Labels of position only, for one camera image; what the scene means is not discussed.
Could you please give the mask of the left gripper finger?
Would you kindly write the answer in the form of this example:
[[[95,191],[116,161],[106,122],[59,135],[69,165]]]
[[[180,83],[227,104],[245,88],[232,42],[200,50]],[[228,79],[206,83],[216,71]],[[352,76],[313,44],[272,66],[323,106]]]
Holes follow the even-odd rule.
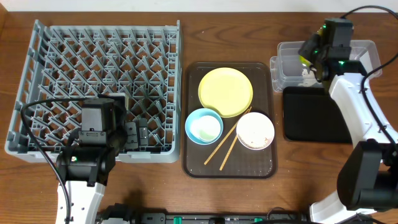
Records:
[[[147,120],[145,118],[140,118],[138,120],[138,126],[139,145],[147,146],[149,142]]]
[[[127,141],[126,141],[125,148],[126,149],[137,149],[139,147],[139,144],[138,144],[136,123],[135,122],[126,122],[125,130],[127,132]]]

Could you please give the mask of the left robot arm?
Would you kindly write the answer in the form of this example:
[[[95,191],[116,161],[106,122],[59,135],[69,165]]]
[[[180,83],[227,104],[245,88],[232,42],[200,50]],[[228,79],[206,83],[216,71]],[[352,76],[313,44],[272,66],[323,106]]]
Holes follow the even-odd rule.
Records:
[[[116,205],[97,217],[117,156],[124,149],[137,149],[148,136],[136,122],[125,120],[128,108],[125,93],[84,100],[81,127],[72,131],[56,160],[62,178],[57,189],[57,223],[132,223],[131,213],[117,212]]]

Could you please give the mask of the white bowl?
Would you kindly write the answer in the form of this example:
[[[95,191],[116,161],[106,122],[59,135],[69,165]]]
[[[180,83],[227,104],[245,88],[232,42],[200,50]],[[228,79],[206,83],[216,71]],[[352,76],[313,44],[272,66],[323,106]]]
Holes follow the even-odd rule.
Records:
[[[250,112],[239,119],[236,134],[244,147],[253,151],[260,151],[273,143],[275,128],[265,114]]]

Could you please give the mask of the white tissue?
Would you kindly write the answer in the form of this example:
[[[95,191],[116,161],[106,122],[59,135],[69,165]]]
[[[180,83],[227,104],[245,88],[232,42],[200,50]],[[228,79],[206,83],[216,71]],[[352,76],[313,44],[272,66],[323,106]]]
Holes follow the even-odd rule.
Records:
[[[317,82],[313,71],[309,68],[302,69],[302,77],[304,82]]]

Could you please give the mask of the green orange snack wrapper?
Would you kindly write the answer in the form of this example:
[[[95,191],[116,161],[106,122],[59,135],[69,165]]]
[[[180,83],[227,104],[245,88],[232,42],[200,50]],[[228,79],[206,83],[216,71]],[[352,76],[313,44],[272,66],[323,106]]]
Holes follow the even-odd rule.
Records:
[[[320,50],[323,28],[320,28],[316,33],[312,34],[298,50],[301,63],[309,67],[314,63],[317,53]]]

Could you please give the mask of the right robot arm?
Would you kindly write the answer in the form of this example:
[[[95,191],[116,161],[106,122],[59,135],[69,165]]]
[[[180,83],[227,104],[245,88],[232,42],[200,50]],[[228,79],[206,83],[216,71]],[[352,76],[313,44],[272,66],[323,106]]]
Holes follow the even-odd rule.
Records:
[[[340,109],[354,147],[336,191],[310,206],[314,223],[341,223],[397,208],[397,131],[375,100],[363,64],[349,59],[349,42],[334,46],[312,34],[298,52]]]

